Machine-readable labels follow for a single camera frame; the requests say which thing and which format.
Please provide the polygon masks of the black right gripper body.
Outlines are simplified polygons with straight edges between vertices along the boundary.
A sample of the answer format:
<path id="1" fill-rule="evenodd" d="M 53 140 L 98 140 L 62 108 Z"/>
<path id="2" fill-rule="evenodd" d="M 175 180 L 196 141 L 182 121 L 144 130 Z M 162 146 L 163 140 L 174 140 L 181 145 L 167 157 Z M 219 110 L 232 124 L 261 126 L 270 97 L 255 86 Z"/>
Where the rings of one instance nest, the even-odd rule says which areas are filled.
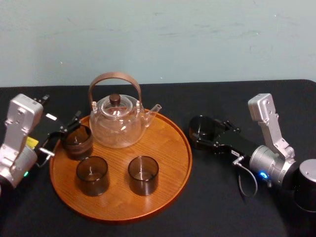
<path id="1" fill-rule="evenodd" d="M 234 155 L 237 158 L 243 156 L 247 163 L 249 163 L 250 158 L 257 149 L 256 143 L 245 139 L 233 130 L 221 133 L 213 142 L 216 145 L 217 152 Z"/>

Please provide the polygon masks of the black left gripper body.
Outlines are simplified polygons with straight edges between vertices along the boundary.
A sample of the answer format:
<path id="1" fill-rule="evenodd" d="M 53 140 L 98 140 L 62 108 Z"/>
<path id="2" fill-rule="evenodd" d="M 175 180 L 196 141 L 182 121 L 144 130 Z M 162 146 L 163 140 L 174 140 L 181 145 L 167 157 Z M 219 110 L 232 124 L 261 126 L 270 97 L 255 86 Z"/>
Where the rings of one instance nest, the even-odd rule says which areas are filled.
<path id="1" fill-rule="evenodd" d="M 28 135 L 26 145 L 33 150 L 49 149 L 49 143 L 59 137 L 65 128 L 65 123 L 59 118 L 51 114 L 43 115 L 38 125 Z"/>

